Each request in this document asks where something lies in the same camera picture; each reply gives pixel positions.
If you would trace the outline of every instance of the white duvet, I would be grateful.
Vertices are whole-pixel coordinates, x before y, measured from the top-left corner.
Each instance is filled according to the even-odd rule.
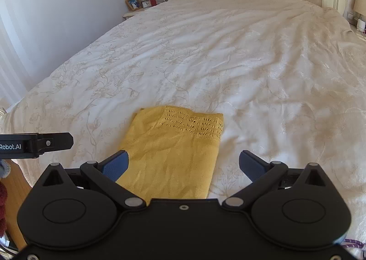
[[[333,9],[302,0],[170,0],[116,26],[0,120],[1,133],[64,132],[71,150],[18,160],[34,184],[51,162],[78,167],[118,149],[143,107],[223,113],[209,197],[250,183],[248,149],[289,167],[318,162],[366,240],[366,47]]]

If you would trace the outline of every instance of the wooden floor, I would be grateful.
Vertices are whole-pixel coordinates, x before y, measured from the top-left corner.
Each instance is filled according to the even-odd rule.
[[[31,190],[31,187],[25,180],[19,166],[14,162],[11,162],[10,175],[7,178],[1,179],[1,182],[8,190],[8,199],[5,204],[7,231],[18,249],[21,250],[26,246],[26,243],[18,228],[16,215],[19,207],[22,205],[22,202]]]

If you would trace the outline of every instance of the nightstand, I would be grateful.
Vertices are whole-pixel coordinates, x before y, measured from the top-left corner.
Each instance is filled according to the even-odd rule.
[[[357,35],[358,38],[360,38],[363,42],[366,43],[366,34],[358,31],[354,25],[351,25],[351,29],[353,32],[355,32],[355,34]]]
[[[141,9],[136,10],[136,11],[130,11],[130,12],[127,12],[127,13],[125,13],[125,14],[123,15],[123,17],[124,17],[125,19],[129,19],[130,17],[133,17],[133,16],[135,16],[136,14],[138,14],[138,13],[140,13],[140,12],[143,12],[143,11],[145,11],[145,10],[149,9],[149,8],[151,8],[151,7],[148,7],[148,8],[141,8]]]

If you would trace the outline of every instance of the yellow cloth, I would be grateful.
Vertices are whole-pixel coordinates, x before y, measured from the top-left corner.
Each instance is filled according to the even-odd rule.
[[[215,168],[222,114],[160,106],[141,110],[120,149],[129,168],[117,180],[143,198],[205,199]]]

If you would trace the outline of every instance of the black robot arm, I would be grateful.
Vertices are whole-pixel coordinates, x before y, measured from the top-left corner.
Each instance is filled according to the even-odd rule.
[[[127,166],[124,151],[80,169],[49,165],[19,210],[28,246],[14,259],[354,259],[340,246],[350,212],[317,163],[288,169],[243,151],[239,166],[253,183],[222,205],[146,206],[115,183]]]

